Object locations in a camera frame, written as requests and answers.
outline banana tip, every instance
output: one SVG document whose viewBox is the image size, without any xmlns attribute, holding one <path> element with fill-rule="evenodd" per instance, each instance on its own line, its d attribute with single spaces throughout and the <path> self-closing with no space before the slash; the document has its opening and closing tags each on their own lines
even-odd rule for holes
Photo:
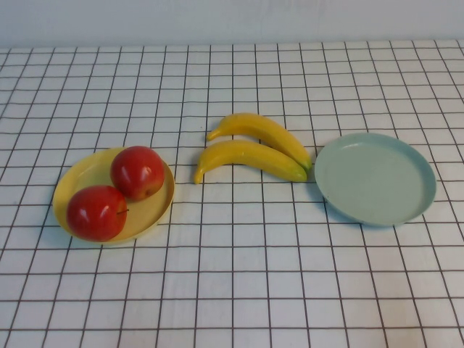
<svg viewBox="0 0 464 348">
<path fill-rule="evenodd" d="M 203 171 L 197 170 L 194 175 L 194 183 L 198 185 L 199 183 L 202 182 L 202 178 L 203 178 Z"/>
<path fill-rule="evenodd" d="M 211 130 L 211 131 L 206 135 L 206 139 L 207 139 L 208 141 L 211 141 L 211 140 L 216 139 L 218 136 L 219 136 L 218 130 L 214 129 L 214 130 Z"/>
</svg>

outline light blue plate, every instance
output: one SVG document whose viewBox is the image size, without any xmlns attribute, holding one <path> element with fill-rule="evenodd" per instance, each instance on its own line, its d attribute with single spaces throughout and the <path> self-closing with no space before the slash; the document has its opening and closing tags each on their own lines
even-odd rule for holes
<svg viewBox="0 0 464 348">
<path fill-rule="evenodd" d="M 399 225 L 434 201 L 436 179 L 427 160 L 390 136 L 356 133 L 326 145 L 315 180 L 338 211 L 369 225 Z"/>
</svg>

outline banana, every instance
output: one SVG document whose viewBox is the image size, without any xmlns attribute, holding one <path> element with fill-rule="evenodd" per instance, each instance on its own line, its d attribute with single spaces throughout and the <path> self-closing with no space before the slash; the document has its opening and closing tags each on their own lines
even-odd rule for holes
<svg viewBox="0 0 464 348">
<path fill-rule="evenodd" d="M 291 157 L 307 172 L 311 168 L 311 157 L 298 139 L 277 122 L 265 116 L 248 112 L 225 116 L 220 121 L 219 126 L 208 133 L 207 140 L 211 141 L 218 136 L 231 136 L 235 134 L 258 138 L 267 145 Z"/>
<path fill-rule="evenodd" d="M 208 146 L 200 155 L 194 182 L 221 165 L 248 165 L 288 181 L 306 181 L 305 170 L 292 158 L 268 146 L 247 140 L 220 141 Z"/>
</svg>

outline plate rim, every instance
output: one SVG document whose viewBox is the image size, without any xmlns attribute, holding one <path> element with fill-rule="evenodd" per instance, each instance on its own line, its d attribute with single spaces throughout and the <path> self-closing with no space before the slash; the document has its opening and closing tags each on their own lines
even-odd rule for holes
<svg viewBox="0 0 464 348">
<path fill-rule="evenodd" d="M 319 185 L 318 181 L 320 182 L 320 179 L 321 179 L 321 175 L 322 173 L 320 172 L 321 169 L 320 168 L 320 165 L 317 166 L 318 164 L 318 160 L 322 157 L 324 158 L 324 153 L 328 153 L 331 149 L 334 149 L 336 148 L 341 142 L 343 141 L 346 141 L 347 139 L 350 139 L 350 138 L 353 138 L 353 139 L 359 139 L 359 138 L 369 138 L 370 141 L 376 141 L 376 139 L 383 139 L 383 140 L 387 140 L 389 141 L 390 143 L 397 143 L 399 144 L 400 146 L 404 146 L 404 147 L 407 147 L 414 155 L 415 155 L 415 158 L 418 158 L 420 159 L 420 161 L 422 161 L 427 167 L 427 171 L 429 171 L 430 174 L 432 174 L 433 178 L 435 179 L 434 180 L 434 185 L 433 185 L 433 188 L 431 189 L 431 198 L 429 200 L 429 202 L 427 202 L 426 206 L 420 211 L 420 213 L 416 214 L 415 216 L 413 217 L 410 217 L 406 220 L 397 220 L 397 221 L 392 221 L 390 223 L 380 223 L 380 222 L 376 222 L 374 220 L 362 220 L 358 217 L 355 217 L 355 216 L 352 216 L 351 214 L 348 214 L 347 212 L 345 212 L 343 210 L 343 208 L 340 208 L 339 206 L 335 205 L 333 202 L 331 202 L 330 199 L 327 198 L 327 194 L 326 192 L 324 192 L 323 190 L 323 186 Z M 393 225 L 401 225 L 401 224 L 404 224 L 408 221 L 411 221 L 411 220 L 414 220 L 416 219 L 418 216 L 422 215 L 423 213 L 425 213 L 429 208 L 430 206 L 434 203 L 435 201 L 435 197 L 436 197 L 436 175 L 435 175 L 435 172 L 434 170 L 432 169 L 432 166 L 431 164 L 428 162 L 428 160 L 416 149 L 414 149 L 414 147 L 412 147 L 411 145 L 409 145 L 408 143 L 398 139 L 398 138 L 395 138 L 393 136 L 388 136 L 386 134 L 381 134 L 381 133 L 351 133 L 351 134 L 347 134 L 347 135 L 344 135 L 344 136 L 340 136 L 330 142 L 328 142 L 319 152 L 319 155 L 316 157 L 315 159 L 315 164 L 314 164 L 314 177 L 315 177 L 315 182 L 316 182 L 316 185 L 318 186 L 321 194 L 323 195 L 323 198 L 338 212 L 340 212 L 342 215 L 358 222 L 358 223 L 363 223 L 363 224 L 366 224 L 366 225 L 371 225 L 371 226 L 377 226 L 377 227 L 387 227 L 387 226 L 393 226 Z"/>
<path fill-rule="evenodd" d="M 60 222 L 59 218 L 58 218 L 58 215 L 57 215 L 57 194 L 58 192 L 60 191 L 60 186 L 63 185 L 63 180 L 69 176 L 69 175 L 72 175 L 74 171 L 77 170 L 77 168 L 79 166 L 82 166 L 84 164 L 84 162 L 88 162 L 88 161 L 91 161 L 91 158 L 92 157 L 100 157 L 100 156 L 104 156 L 105 155 L 105 152 L 121 152 L 122 150 L 124 149 L 127 149 L 129 146 L 117 146 L 117 147 L 110 147 L 108 149 L 101 149 L 99 151 L 96 151 L 94 152 L 93 154 L 90 154 L 88 156 L 85 156 L 83 158 L 81 158 L 80 160 L 78 160 L 76 163 L 74 163 L 64 174 L 62 174 L 61 178 L 58 180 L 58 183 L 55 185 L 55 189 L 54 189 L 54 193 L 53 193 L 53 197 L 52 197 L 52 200 L 51 200 L 51 208 L 53 210 L 53 215 L 54 215 L 54 218 L 55 220 L 58 222 L 58 225 L 59 227 L 66 233 L 68 233 L 71 237 L 73 238 L 77 238 L 81 241 L 84 241 L 84 242 L 87 242 L 87 243 L 92 243 L 92 244 L 98 244 L 98 245 L 115 245 L 115 244 L 122 244 L 122 243 L 127 243 L 128 241 L 132 241 L 134 239 L 137 239 L 137 238 L 140 238 L 142 237 L 144 234 L 148 233 L 151 229 L 153 229 L 155 226 L 158 225 L 158 223 L 160 222 L 161 219 L 163 219 L 163 217 L 167 214 L 167 212 L 170 210 L 170 207 L 174 201 L 174 197 L 175 197 L 175 187 L 176 187 L 176 184 L 175 184 L 175 177 L 174 177 L 174 174 L 170 168 L 170 166 L 163 160 L 163 158 L 161 159 L 162 160 L 162 163 L 163 163 L 163 166 L 168 170 L 168 175 L 170 176 L 170 178 L 172 179 L 172 183 L 173 183 L 173 190 L 172 190 L 172 194 L 170 195 L 170 198 L 169 199 L 166 199 L 167 201 L 167 204 L 166 204 L 166 209 L 165 211 L 160 215 L 160 217 L 154 222 L 152 223 L 150 226 L 148 226 L 147 228 L 143 229 L 142 231 L 136 233 L 136 234 L 133 234 L 131 236 L 129 236 L 128 238 L 124 238 L 124 239 L 116 239 L 117 238 L 117 235 L 115 237 L 113 237 L 112 239 L 110 240 L 107 240 L 107 241 L 91 241 L 91 240 L 88 240 L 88 239 L 83 239 L 79 236 L 76 236 L 72 231 L 69 231 L 67 230 Z"/>
</svg>

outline yellow plate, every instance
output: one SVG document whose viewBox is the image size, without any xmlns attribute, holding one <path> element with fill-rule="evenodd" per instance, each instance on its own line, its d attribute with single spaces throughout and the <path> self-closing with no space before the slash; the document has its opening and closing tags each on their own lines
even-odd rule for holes
<svg viewBox="0 0 464 348">
<path fill-rule="evenodd" d="M 123 147 L 103 150 L 85 157 L 73 165 L 59 181 L 53 196 L 53 213 L 58 223 L 71 236 L 76 237 L 66 222 L 67 203 L 71 197 L 81 189 L 92 185 L 112 185 L 109 177 L 111 162 Z M 99 244 L 122 243 L 141 236 L 158 224 L 160 218 L 169 210 L 174 198 L 175 180 L 173 173 L 166 163 L 165 182 L 161 189 L 139 202 L 128 203 L 128 216 L 124 229 L 116 236 Z"/>
</svg>

